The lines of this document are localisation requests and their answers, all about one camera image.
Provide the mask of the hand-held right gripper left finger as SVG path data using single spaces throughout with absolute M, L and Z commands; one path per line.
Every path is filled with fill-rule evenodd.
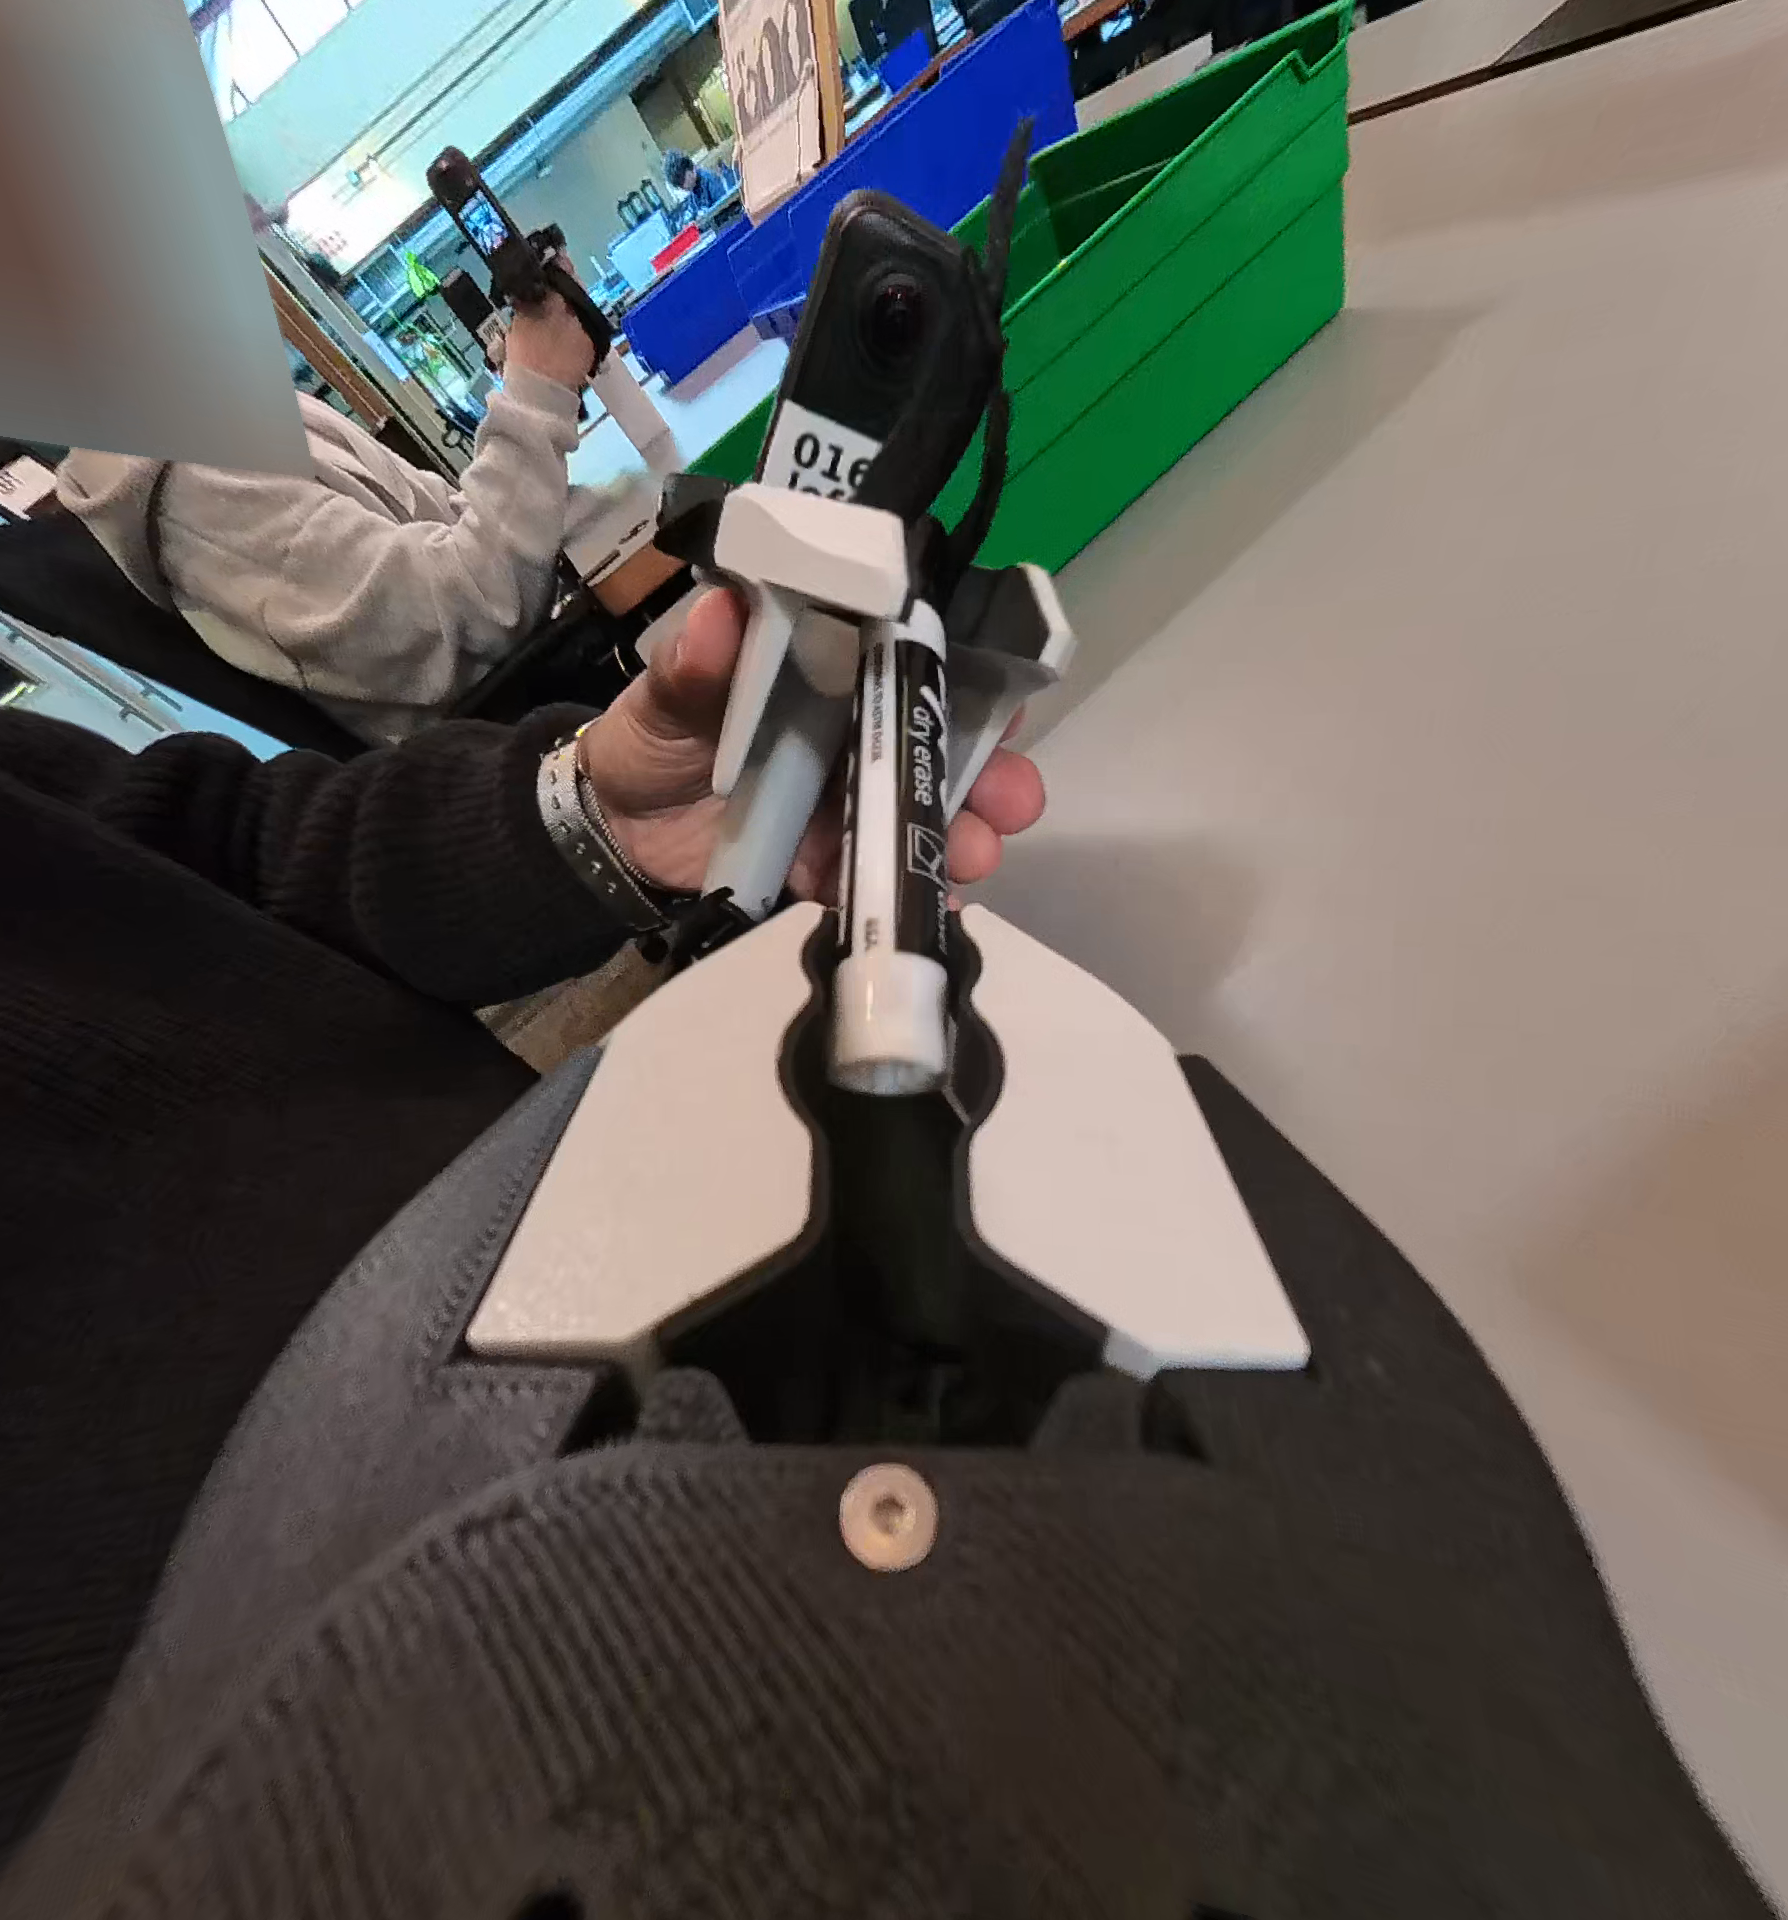
M 783 1049 L 823 922 L 790 906 L 602 1043 L 465 1328 L 475 1358 L 638 1368 L 670 1320 L 801 1235 L 816 1148 Z

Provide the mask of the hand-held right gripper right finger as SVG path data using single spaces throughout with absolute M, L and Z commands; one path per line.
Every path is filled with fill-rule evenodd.
M 1090 1318 L 1129 1375 L 1302 1370 L 1310 1340 L 1167 1037 L 991 908 L 961 930 L 999 1052 L 967 1149 L 984 1245 Z

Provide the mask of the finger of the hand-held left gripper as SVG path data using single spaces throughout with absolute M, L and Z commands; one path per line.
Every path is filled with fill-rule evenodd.
M 974 564 L 961 577 L 961 743 L 988 751 L 1029 696 L 1073 658 L 1073 626 L 1039 564 Z

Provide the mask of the black velcro tie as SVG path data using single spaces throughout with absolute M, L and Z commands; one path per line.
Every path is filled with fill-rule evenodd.
M 949 610 L 988 537 L 1007 477 L 1012 397 L 1000 316 L 1031 132 L 1031 116 L 1019 117 L 987 201 L 983 245 L 960 251 L 948 327 L 921 388 L 913 477 L 922 506 L 922 587 L 939 614 Z M 970 445 L 981 454 L 974 493 L 966 510 L 946 524 L 932 502 Z

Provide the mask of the black dry erase marker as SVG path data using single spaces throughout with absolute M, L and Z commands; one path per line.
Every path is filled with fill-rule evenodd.
M 842 1091 L 939 1090 L 948 1041 L 949 710 L 925 601 L 869 624 L 844 797 L 828 1074 Z

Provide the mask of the green plastic bin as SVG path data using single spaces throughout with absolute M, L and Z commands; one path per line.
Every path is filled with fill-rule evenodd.
M 981 564 L 1063 568 L 1336 316 L 1352 9 L 1323 3 L 1031 156 Z

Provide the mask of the person's left forearm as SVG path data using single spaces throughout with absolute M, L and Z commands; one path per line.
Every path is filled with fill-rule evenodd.
M 546 826 L 546 757 L 592 715 L 448 719 L 337 762 L 259 760 L 215 733 L 138 751 L 0 709 L 0 871 L 65 871 L 180 922 L 237 908 L 442 1005 L 477 1010 L 602 967 L 630 940 Z

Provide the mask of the grey desk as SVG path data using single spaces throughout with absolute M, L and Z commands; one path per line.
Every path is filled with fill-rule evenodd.
M 984 898 L 1456 1308 L 1788 1914 L 1788 3 L 1363 122 Z

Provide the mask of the person's left hand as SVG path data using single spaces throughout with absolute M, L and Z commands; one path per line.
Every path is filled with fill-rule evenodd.
M 723 798 L 715 749 L 745 607 L 738 590 L 704 589 L 688 619 L 650 650 L 644 671 L 592 720 L 579 741 L 593 797 L 630 864 L 672 892 L 700 892 Z M 948 830 L 955 892 L 993 878 L 1012 836 L 1033 828 L 1046 786 L 1025 754 L 996 748 Z

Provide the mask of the blue plastic bin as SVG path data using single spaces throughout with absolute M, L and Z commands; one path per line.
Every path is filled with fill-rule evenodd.
M 803 288 L 784 215 L 759 229 L 735 220 L 626 309 L 624 338 L 655 376 L 678 385 L 739 329 L 800 298 Z
M 749 322 L 779 338 L 806 301 L 834 206 L 872 188 L 939 229 L 955 227 L 995 188 L 1019 122 L 1039 153 L 1077 130 L 1070 53 L 1057 3 L 1009 13 L 951 57 L 939 76 L 882 111 L 819 173 L 732 247 L 732 275 Z

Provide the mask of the person's black sweater torso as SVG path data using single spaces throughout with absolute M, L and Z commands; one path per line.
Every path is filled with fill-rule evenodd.
M 533 1078 L 172 876 L 0 873 L 0 1868 L 265 1368 Z

